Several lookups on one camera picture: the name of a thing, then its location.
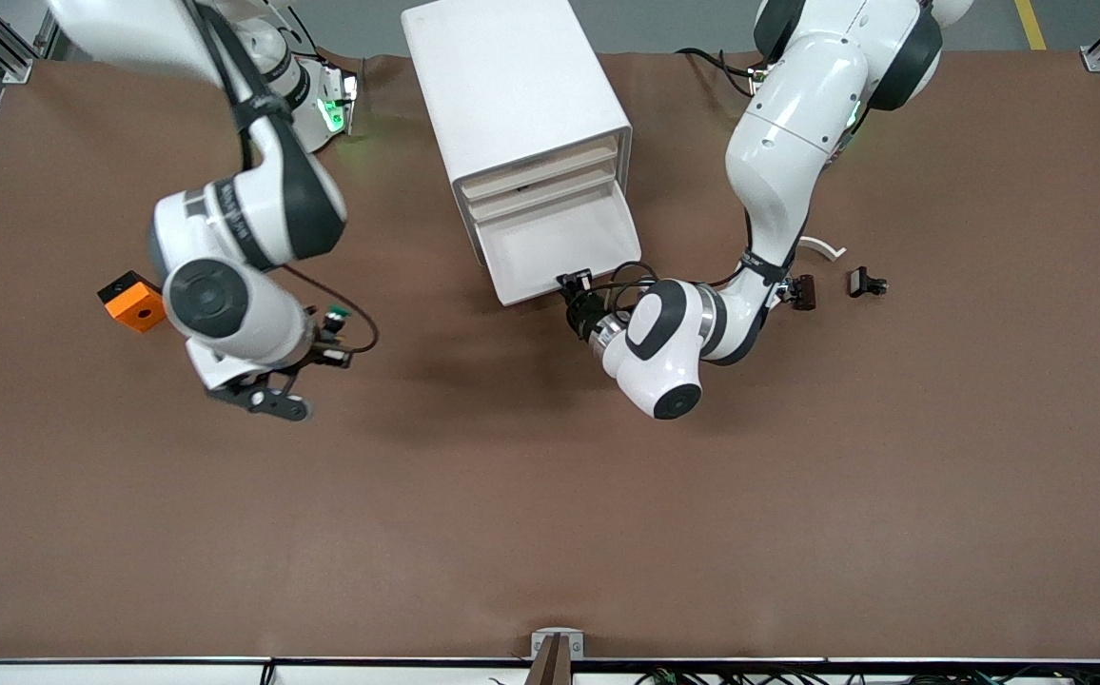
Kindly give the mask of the orange block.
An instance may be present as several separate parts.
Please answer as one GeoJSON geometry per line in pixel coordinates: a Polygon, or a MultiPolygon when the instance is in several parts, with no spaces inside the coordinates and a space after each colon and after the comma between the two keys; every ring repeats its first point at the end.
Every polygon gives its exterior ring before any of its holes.
{"type": "Polygon", "coordinates": [[[136,270],[128,270],[105,285],[97,296],[112,320],[138,333],[147,333],[167,319],[160,287],[136,270]]]}

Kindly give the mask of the grey metal bracket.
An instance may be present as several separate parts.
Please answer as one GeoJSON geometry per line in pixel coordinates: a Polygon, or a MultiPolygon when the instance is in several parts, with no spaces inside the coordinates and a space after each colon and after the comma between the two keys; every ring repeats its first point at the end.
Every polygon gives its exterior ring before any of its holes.
{"type": "Polygon", "coordinates": [[[542,643],[554,636],[561,636],[560,650],[566,652],[569,659],[580,660],[585,658],[584,633],[575,628],[568,627],[544,627],[536,630],[531,634],[531,658],[537,658],[542,643]]]}

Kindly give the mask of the brown post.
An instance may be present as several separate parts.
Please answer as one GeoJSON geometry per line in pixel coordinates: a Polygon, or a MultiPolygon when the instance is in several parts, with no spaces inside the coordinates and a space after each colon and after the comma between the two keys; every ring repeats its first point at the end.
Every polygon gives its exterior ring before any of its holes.
{"type": "Polygon", "coordinates": [[[544,636],[534,650],[534,663],[524,685],[572,685],[573,669],[569,637],[544,636]]]}

